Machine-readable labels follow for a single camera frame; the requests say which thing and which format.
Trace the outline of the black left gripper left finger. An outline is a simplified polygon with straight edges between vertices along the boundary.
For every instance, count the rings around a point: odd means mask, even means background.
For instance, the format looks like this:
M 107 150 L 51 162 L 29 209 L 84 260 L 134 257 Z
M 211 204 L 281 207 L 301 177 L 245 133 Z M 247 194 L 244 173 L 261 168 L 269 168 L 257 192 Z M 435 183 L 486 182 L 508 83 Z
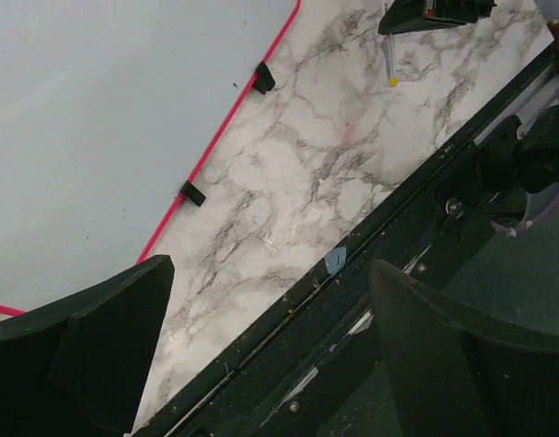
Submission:
M 156 255 L 71 296 L 0 321 L 0 436 L 132 431 L 174 265 Z

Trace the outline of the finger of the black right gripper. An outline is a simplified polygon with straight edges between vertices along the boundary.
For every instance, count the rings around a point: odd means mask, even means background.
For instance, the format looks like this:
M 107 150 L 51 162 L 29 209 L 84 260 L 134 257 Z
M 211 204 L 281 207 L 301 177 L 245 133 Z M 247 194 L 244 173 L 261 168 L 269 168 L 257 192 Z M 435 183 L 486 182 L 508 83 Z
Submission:
M 397 0 L 385 12 L 380 35 L 399 35 L 475 24 L 489 17 L 492 0 Z

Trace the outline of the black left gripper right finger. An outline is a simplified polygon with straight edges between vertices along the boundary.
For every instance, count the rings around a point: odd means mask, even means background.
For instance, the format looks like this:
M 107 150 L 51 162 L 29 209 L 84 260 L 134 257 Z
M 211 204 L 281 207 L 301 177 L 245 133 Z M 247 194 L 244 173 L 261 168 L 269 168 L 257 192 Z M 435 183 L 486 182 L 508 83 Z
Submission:
M 559 436 L 559 335 L 468 306 L 383 260 L 378 345 L 405 436 Z

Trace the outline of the pink framed whiteboard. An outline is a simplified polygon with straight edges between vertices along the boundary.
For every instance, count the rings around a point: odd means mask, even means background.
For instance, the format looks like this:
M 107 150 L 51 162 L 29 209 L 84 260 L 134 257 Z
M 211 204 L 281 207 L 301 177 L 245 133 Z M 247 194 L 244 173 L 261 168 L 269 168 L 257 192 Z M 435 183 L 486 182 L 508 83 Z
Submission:
M 0 313 L 149 252 L 297 1 L 0 1 Z

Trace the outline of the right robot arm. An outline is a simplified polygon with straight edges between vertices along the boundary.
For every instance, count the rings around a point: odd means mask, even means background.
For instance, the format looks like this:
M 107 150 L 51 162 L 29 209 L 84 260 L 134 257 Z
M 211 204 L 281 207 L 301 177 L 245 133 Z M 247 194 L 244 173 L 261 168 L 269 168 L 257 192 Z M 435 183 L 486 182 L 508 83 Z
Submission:
M 536 193 L 559 183 L 559 1 L 535 4 L 554 40 L 554 77 L 481 143 L 478 174 L 489 190 L 520 186 Z M 473 24 L 495 7 L 493 1 L 394 1 L 379 33 L 389 36 Z

